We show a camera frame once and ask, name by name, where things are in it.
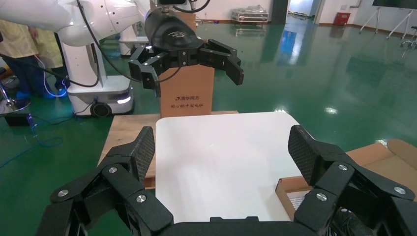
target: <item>brown cardboard box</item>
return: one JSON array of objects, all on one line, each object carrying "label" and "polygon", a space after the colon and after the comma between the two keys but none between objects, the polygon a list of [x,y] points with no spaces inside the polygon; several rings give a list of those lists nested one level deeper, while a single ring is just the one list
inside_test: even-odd
[{"label": "brown cardboard box", "polygon": [[[360,166],[394,180],[417,194],[417,148],[398,139],[389,140],[387,147],[380,143],[361,147],[347,154]],[[282,178],[278,181],[276,194],[291,220],[295,209],[288,193],[311,189],[302,176]]]},{"label": "brown cardboard box", "polygon": [[[195,14],[176,12],[194,31]],[[171,68],[159,76],[172,75]],[[202,65],[183,67],[171,79],[161,83],[161,117],[210,115],[213,101],[214,69]]]}]

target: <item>robotic arm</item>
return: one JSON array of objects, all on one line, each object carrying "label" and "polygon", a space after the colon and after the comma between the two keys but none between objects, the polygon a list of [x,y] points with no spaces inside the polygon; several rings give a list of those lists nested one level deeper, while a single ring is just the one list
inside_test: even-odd
[{"label": "robotic arm", "polygon": [[0,19],[57,32],[69,46],[85,46],[122,32],[136,22],[145,23],[150,46],[139,48],[129,62],[132,78],[143,82],[160,97],[158,76],[169,68],[201,64],[225,70],[236,85],[243,83],[237,51],[195,32],[167,6],[186,0],[158,0],[162,8],[151,10],[149,0],[0,0]]},{"label": "robotic arm", "polygon": [[[144,22],[148,0],[81,0],[94,36],[100,40]],[[85,46],[93,39],[75,0],[0,0],[0,19],[58,33],[69,46]]]}]

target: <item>black power supply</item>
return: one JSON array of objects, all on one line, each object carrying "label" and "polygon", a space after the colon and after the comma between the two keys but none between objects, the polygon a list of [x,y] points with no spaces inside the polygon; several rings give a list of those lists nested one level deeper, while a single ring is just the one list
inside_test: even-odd
[{"label": "black power supply", "polygon": [[32,126],[33,119],[30,113],[8,114],[4,118],[9,126]]}]

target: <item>wooden table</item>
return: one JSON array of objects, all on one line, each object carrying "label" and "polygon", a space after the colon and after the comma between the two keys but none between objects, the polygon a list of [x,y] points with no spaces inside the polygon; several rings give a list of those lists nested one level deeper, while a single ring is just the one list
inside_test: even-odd
[{"label": "wooden table", "polygon": [[[223,111],[212,112],[211,114],[220,115],[237,113],[237,111]],[[160,114],[115,116],[98,163],[100,164],[112,147],[134,141],[144,126],[152,127],[153,135],[155,136],[155,125],[160,118]],[[154,156],[144,180],[146,189],[155,188],[155,174],[156,165]]]}]

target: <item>person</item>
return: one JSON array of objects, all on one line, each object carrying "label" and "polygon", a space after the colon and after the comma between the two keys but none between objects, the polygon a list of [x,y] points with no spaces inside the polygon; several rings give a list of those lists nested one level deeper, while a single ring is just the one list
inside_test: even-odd
[{"label": "person", "polygon": [[[52,31],[44,29],[30,26],[28,28],[32,39],[35,42],[35,46],[38,49],[40,60],[43,62],[45,67],[51,69],[53,72],[64,78],[68,78],[68,72],[63,65],[62,54],[55,34]],[[69,81],[62,77],[55,77],[55,88],[58,91],[58,96],[66,94],[66,88],[70,86]]]},{"label": "person", "polygon": [[44,84],[43,71],[26,63],[38,65],[36,54],[38,50],[31,39],[27,26],[0,20],[0,32],[3,42],[0,43],[0,53],[18,59],[3,57],[20,82],[20,89],[16,92],[16,99],[29,98],[35,93],[44,98],[53,98],[47,93],[48,83]]}]

